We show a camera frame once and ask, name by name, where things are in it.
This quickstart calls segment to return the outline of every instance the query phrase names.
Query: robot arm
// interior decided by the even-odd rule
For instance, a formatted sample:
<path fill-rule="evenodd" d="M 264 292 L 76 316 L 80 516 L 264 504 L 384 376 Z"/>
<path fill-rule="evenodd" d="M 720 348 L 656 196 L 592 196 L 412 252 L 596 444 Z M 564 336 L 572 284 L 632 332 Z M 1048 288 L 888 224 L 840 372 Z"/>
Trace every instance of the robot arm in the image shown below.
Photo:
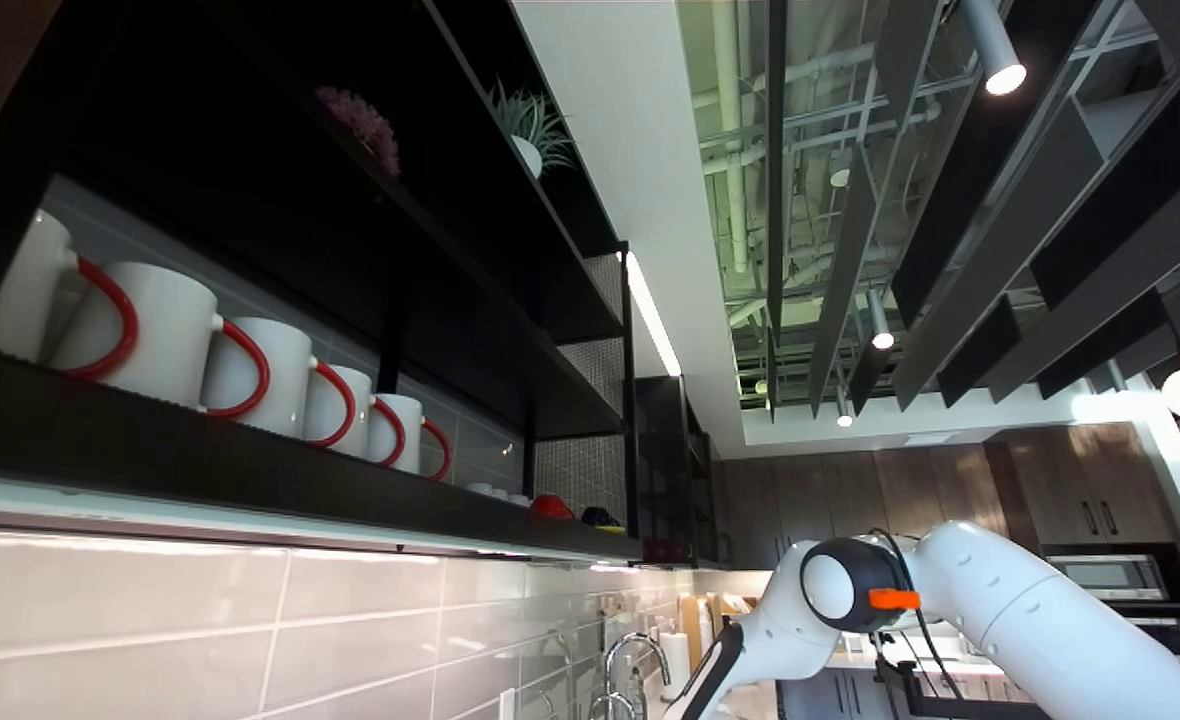
<path fill-rule="evenodd" d="M 940 524 L 904 564 L 868 540 L 792 544 L 764 600 L 704 656 L 664 720 L 704 720 L 744 680 L 804 680 L 836 632 L 948 616 L 1048 716 L 1180 716 L 1180 660 L 1040 556 L 976 524 Z"/>

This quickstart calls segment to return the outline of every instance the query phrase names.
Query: kitchen utensil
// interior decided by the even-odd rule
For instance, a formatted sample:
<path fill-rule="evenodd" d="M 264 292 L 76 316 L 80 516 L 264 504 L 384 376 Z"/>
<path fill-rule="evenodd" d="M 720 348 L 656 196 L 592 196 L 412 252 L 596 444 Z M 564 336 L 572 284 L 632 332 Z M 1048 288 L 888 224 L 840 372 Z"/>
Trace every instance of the kitchen utensil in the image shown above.
<path fill-rule="evenodd" d="M 220 332 L 252 364 L 252 384 L 216 404 L 212 416 L 244 416 L 264 400 L 268 360 L 260 344 L 220 320 L 216 292 L 200 280 L 136 260 L 108 264 L 104 272 L 80 264 L 80 272 L 100 292 L 80 296 L 52 368 L 196 408 L 208 344 Z"/>
<path fill-rule="evenodd" d="M 412 476 L 444 480 L 452 472 L 452 440 L 444 436 L 440 424 L 424 416 L 424 404 L 416 396 L 396 396 L 396 392 L 380 392 L 376 400 L 396 416 L 400 448 L 396 448 L 396 424 L 388 420 L 388 412 L 380 412 L 372 416 L 368 456 L 376 464 L 392 464 Z M 440 448 L 440 464 L 432 472 L 424 472 L 424 436 L 432 436 Z"/>
<path fill-rule="evenodd" d="M 112 276 L 72 252 L 72 236 L 56 216 L 36 212 L 0 280 L 4 356 L 40 364 L 60 284 L 72 276 L 120 304 Z"/>
<path fill-rule="evenodd" d="M 316 372 L 340 392 L 340 404 L 344 404 L 340 432 L 320 436 L 316 444 L 324 448 L 336 444 L 348 432 L 356 404 L 352 404 L 352 388 L 336 376 L 336 368 L 312 356 L 312 336 L 268 316 L 236 316 L 236 324 L 244 328 L 244 336 L 252 336 L 264 348 L 264 360 L 268 360 L 268 384 L 260 404 L 236 420 L 276 436 L 304 436 L 308 376 Z M 212 364 L 204 376 L 204 404 L 224 408 L 236 396 L 252 392 L 256 384 L 260 384 L 260 372 L 252 356 L 236 352 L 232 344 L 212 348 Z"/>
<path fill-rule="evenodd" d="M 368 404 L 372 404 L 372 376 L 348 364 L 332 364 L 340 384 L 312 372 L 308 376 L 308 412 L 304 412 L 304 436 L 320 448 L 364 456 L 368 444 Z"/>

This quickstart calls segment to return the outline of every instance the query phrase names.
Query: pendant light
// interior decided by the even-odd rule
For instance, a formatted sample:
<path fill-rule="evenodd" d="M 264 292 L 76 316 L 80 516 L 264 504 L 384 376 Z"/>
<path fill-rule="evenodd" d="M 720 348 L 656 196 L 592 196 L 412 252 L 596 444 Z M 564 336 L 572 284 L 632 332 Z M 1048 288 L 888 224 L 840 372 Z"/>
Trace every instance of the pendant light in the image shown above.
<path fill-rule="evenodd" d="M 892 332 L 892 324 L 884 320 L 880 292 L 868 292 L 868 312 L 872 312 L 872 348 L 876 348 L 876 352 L 892 352 L 892 348 L 896 348 L 896 332 Z"/>
<path fill-rule="evenodd" d="M 852 412 L 852 400 L 844 396 L 844 372 L 836 372 L 836 428 L 852 428 L 856 424 L 856 412 Z"/>
<path fill-rule="evenodd" d="M 976 52 L 984 60 L 984 92 L 1008 96 L 1028 80 L 1028 68 L 1020 64 L 1012 36 L 1004 32 L 1004 20 L 996 16 L 996 0 L 960 0 L 964 20 L 976 36 Z"/>

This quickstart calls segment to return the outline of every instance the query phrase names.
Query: kitchen cabinet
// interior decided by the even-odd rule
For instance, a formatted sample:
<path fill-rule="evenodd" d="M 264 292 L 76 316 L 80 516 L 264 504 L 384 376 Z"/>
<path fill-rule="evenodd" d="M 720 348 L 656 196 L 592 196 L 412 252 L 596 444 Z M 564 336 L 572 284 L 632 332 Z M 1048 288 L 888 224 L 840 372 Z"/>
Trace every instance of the kitchen cabinet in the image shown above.
<path fill-rule="evenodd" d="M 1156 468 L 1132 428 L 1016 428 L 988 440 L 1024 544 L 1172 544 Z"/>
<path fill-rule="evenodd" d="M 1004 508 L 984 448 L 876 452 L 888 528 L 920 536 L 944 520 L 968 520 L 1004 536 Z"/>
<path fill-rule="evenodd" d="M 780 680 L 780 720 L 888 720 L 892 688 L 872 668 L 828 668 L 808 680 Z"/>
<path fill-rule="evenodd" d="M 700 564 L 716 556 L 708 436 L 676 376 L 636 380 L 636 516 L 648 560 Z"/>
<path fill-rule="evenodd" d="M 888 528 L 916 536 L 940 520 L 1004 532 L 984 448 L 896 448 L 716 464 L 728 556 L 768 568 L 792 540 Z"/>
<path fill-rule="evenodd" d="M 528 444 L 624 432 L 600 392 L 620 380 L 564 356 L 624 336 L 624 280 L 588 276 L 616 264 L 616 236 L 584 164 L 548 192 L 524 172 L 484 100 L 496 80 L 544 92 L 504 0 L 64 0 L 0 108 L 0 276 L 48 180 L 68 176 L 376 348 L 380 392 L 408 372 Z M 396 124 L 396 180 L 316 104 L 320 84 Z M 628 536 L 4 356 L 0 476 L 636 556 Z"/>

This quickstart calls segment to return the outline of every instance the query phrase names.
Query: shelf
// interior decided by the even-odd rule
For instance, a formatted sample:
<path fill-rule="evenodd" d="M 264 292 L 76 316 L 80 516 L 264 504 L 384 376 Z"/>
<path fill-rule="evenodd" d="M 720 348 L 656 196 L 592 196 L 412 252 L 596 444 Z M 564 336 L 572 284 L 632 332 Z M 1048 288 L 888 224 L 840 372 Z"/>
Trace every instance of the shelf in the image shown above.
<path fill-rule="evenodd" d="M 312 108 L 304 84 L 284 72 L 264 76 L 228 48 L 216 24 L 200 20 L 184 4 L 136 8 L 64 160 L 72 180 L 336 320 L 376 352 L 400 356 L 404 368 L 508 428 L 536 428 L 540 440 L 620 432 L 608 400 L 556 348 L 576 336 L 556 328 L 616 332 L 576 256 L 552 260 L 552 252 L 524 248 L 516 260 L 516 244 L 488 252 L 492 264 L 564 288 L 560 300 L 548 300 L 544 288 L 528 292 L 528 308 L 552 308 L 532 316 L 512 300 L 520 276 L 500 276 L 476 260 L 480 252 L 460 252 L 484 236 L 444 228 L 436 220 L 444 212 L 416 200 L 416 184 L 436 188 L 444 176 L 436 164 L 416 172 L 416 132 L 404 132 L 404 184 L 388 184 L 356 152 L 344 152 L 344 136 Z M 476 124 L 468 112 L 448 116 L 460 136 Z M 484 144 L 476 128 L 468 140 L 508 152 L 500 136 Z M 492 216 L 532 224 L 532 212 L 520 208 L 528 188 L 476 176 L 472 184 L 516 200 L 512 212 Z"/>
<path fill-rule="evenodd" d="M 392 120 L 404 176 L 384 192 L 412 204 L 408 216 L 440 220 L 428 240 L 496 276 L 556 344 L 620 336 L 572 232 L 500 132 L 432 4 L 212 4 L 272 84 L 304 104 L 316 84 L 340 84 Z"/>
<path fill-rule="evenodd" d="M 236 12 L 256 12 L 260 32 L 232 24 Z M 620 320 L 440 20 L 408 0 L 332 0 L 324 12 L 64 0 L 0 112 L 0 276 L 48 180 L 72 176 L 368 344 L 380 368 L 528 440 L 620 432 L 620 412 L 560 356 L 572 340 L 616 340 Z M 396 120 L 396 184 L 312 104 L 312 84 L 356 88 Z M 188 532 L 148 516 L 164 508 L 192 512 L 196 536 L 200 520 L 252 516 L 248 536 L 316 524 L 368 540 L 640 556 L 628 536 L 4 356 L 0 476 L 36 504 L 0 504 L 0 520 L 48 516 L 36 528 Z"/>
<path fill-rule="evenodd" d="M 524 92 L 548 88 L 548 76 L 540 72 L 540 60 L 508 0 L 428 0 L 428 8 L 440 16 L 448 36 L 456 40 L 476 84 L 492 88 L 504 80 L 504 88 L 524 88 Z M 572 156 L 572 168 L 544 172 L 540 196 L 556 208 L 572 244 L 584 256 L 616 252 L 616 232 L 608 224 L 608 212 L 600 208 L 600 196 L 584 172 L 584 160 L 576 156 L 576 148 L 568 148 L 568 156 Z"/>
<path fill-rule="evenodd" d="M 72 516 L 80 528 L 116 532 L 120 512 L 104 516 L 100 504 L 80 500 L 112 496 L 128 524 L 152 528 L 148 536 L 176 536 L 168 524 L 212 528 L 220 512 L 248 512 L 256 536 L 344 524 L 348 536 L 360 528 L 368 536 L 412 532 L 416 544 L 468 540 L 472 548 L 640 556 L 628 536 L 540 520 L 452 484 L 384 472 L 16 360 L 0 360 L 0 476 L 20 476 L 28 496 L 44 496 L 40 512 L 20 512 L 20 524 L 24 516 Z M 168 512 L 160 524 L 148 512 L 156 504 L 184 512 Z"/>

